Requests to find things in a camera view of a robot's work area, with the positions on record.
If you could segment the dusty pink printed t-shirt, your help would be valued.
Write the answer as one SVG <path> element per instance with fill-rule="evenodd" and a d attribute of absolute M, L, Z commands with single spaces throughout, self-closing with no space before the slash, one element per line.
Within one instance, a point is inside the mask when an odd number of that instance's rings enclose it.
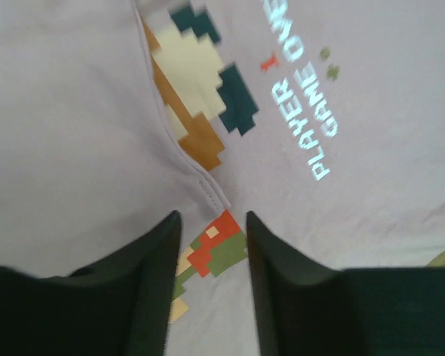
<path fill-rule="evenodd" d="M 0 1 L 0 265 L 170 211 L 167 355 L 257 355 L 243 225 L 331 267 L 445 254 L 445 1 Z"/>

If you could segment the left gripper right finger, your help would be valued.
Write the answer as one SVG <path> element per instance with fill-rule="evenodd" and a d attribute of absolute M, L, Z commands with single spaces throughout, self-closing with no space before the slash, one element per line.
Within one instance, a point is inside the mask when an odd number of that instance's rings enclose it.
<path fill-rule="evenodd" d="M 262 355 L 445 355 L 445 267 L 328 268 L 246 215 Z"/>

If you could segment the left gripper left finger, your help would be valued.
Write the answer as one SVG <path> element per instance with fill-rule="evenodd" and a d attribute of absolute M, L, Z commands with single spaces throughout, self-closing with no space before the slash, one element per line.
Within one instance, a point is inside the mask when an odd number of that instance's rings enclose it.
<path fill-rule="evenodd" d="M 0 266 L 0 355 L 163 355 L 181 216 L 66 277 Z"/>

